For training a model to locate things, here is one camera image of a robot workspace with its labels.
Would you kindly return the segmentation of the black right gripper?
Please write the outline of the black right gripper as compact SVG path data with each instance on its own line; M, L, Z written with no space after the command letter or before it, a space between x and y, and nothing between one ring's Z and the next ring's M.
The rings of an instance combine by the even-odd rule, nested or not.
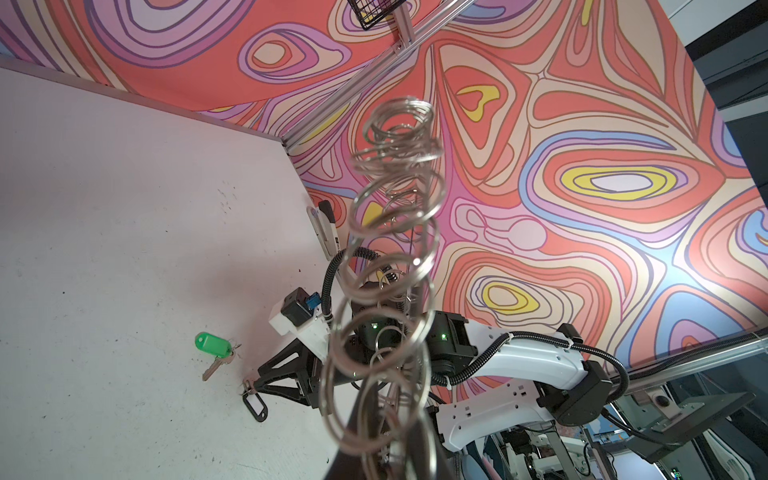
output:
M323 363L300 340L295 339L262 364L257 372L258 385L245 387L244 394L273 395L311 408L320 407L320 391ZM278 381L291 379L301 388L275 385ZM334 385L350 385L360 388L360 381L348 377L339 370L334 371Z

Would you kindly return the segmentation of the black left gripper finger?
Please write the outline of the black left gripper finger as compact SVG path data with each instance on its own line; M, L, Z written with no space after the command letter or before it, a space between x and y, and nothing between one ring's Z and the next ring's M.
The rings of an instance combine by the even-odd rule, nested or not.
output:
M455 468L438 443L425 391L397 384L381 395L366 380L351 412L337 412L336 386L323 383L323 422L337 446L326 479L454 479Z

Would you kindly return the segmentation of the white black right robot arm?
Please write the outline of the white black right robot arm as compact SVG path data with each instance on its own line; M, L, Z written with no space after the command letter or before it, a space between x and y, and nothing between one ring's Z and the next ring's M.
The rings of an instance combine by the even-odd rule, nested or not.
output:
M349 258L345 251L331 258L320 292L310 295L298 288L274 309L273 328L294 339L264 363L258 379L245 387L244 403L257 421L265 421L268 415L262 400L265 395L319 407L331 290ZM623 365L614 356L584 344L570 324L561 325L554 336L507 332L437 311L425 344L433 386L456 389L481 376L503 380L488 393L432 410L434 431L450 452L535 422L588 424L629 385Z

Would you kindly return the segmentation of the key with green tag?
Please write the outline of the key with green tag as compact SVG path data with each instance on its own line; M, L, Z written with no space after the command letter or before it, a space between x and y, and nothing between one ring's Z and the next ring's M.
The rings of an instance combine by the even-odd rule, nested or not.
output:
M208 332L200 332L195 337L195 346L200 352L213 357L212 364L202 374L202 380L206 382L222 365L229 365L234 361L241 344Z

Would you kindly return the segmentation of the white black remote control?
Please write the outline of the white black remote control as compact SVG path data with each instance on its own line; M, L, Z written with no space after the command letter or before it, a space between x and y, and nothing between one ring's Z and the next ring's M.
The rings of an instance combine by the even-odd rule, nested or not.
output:
M325 258L332 260L341 250L341 245L331 202L322 200L306 211Z

